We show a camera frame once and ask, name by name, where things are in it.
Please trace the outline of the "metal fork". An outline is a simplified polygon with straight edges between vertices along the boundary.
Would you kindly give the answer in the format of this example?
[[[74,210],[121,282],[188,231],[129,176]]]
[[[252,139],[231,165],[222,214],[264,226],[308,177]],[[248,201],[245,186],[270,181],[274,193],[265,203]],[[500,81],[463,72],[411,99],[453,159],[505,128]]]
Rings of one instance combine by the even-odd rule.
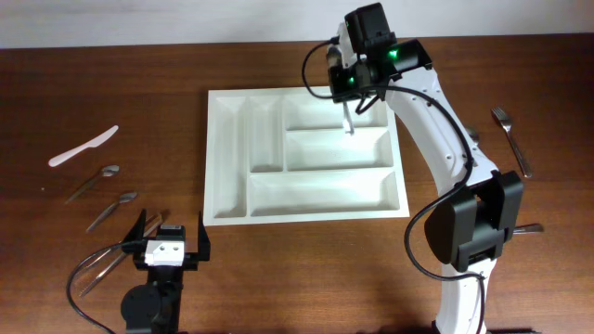
[[[533,177],[533,170],[530,167],[526,157],[519,148],[516,140],[511,133],[511,127],[513,125],[511,117],[500,107],[491,109],[492,115],[497,121],[498,125],[505,132],[505,135],[510,143],[510,147],[515,155],[516,161],[518,162],[520,169],[525,178]]]
[[[543,232],[544,226],[542,224],[520,225],[513,229],[514,235],[537,234]]]

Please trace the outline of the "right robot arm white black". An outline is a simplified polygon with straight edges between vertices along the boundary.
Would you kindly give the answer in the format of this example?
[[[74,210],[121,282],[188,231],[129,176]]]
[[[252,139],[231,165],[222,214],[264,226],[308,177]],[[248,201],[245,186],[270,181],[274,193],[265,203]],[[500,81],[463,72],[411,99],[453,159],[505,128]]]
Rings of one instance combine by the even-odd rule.
[[[418,221],[442,265],[439,274],[411,262],[442,283],[432,327],[436,333],[485,333],[488,281],[511,240],[523,197],[515,172],[502,173],[472,141],[448,103],[437,71],[418,40],[399,42],[381,4],[348,13],[327,48],[330,100],[355,100],[356,113],[382,101],[409,131],[428,165],[438,197],[405,230],[405,250]]]

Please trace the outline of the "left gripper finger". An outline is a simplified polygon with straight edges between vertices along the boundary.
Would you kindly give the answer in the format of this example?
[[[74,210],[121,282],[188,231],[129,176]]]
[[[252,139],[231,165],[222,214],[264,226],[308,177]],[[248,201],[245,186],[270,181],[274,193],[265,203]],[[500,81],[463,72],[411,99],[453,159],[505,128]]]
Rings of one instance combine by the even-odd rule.
[[[135,224],[126,234],[123,239],[123,243],[133,242],[133,241],[140,241],[144,237],[145,232],[145,225],[146,225],[146,218],[147,218],[147,210],[142,209]]]
[[[199,254],[210,253],[210,239],[205,229],[202,212],[199,212],[198,250]]]

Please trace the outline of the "large metal spoon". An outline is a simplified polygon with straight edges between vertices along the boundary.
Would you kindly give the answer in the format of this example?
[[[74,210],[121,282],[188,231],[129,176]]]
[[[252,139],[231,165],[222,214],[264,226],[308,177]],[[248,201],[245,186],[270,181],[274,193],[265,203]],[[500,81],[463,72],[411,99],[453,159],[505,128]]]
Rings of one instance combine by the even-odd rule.
[[[342,110],[343,110],[343,120],[342,120],[342,127],[346,134],[353,135],[355,132],[355,128],[353,125],[351,113],[349,110],[349,106],[347,102],[342,103]]]
[[[473,141],[473,143],[478,146],[479,145],[479,141],[480,141],[480,137],[478,135],[478,133],[472,129],[471,127],[466,127],[466,131],[469,135],[469,137],[471,138],[471,140]]]

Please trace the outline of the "metal knife near left arm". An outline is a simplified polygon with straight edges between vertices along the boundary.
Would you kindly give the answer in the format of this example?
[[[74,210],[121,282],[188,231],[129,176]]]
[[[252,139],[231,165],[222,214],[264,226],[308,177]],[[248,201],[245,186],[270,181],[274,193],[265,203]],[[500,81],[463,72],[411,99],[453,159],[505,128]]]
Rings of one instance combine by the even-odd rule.
[[[145,228],[144,237],[149,237],[153,231],[163,223],[163,217],[161,213],[151,215],[147,220],[146,223],[148,227]],[[106,260],[112,254],[112,250],[106,250],[100,255],[96,256],[92,262],[86,264],[75,276],[80,276],[85,272],[89,271],[91,268],[97,266],[102,261]]]

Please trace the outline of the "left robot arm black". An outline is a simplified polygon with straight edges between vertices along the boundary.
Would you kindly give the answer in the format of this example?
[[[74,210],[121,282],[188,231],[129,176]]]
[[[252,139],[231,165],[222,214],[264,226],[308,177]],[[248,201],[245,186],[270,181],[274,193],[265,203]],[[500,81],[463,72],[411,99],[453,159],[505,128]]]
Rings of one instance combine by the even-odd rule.
[[[122,250],[134,266],[147,273],[147,282],[131,288],[123,297],[121,314],[125,331],[131,334],[176,333],[179,328],[183,277],[208,262],[211,242],[203,218],[198,218],[196,252],[186,251],[182,225],[160,225],[154,237],[146,237],[147,212],[143,210],[123,239]]]

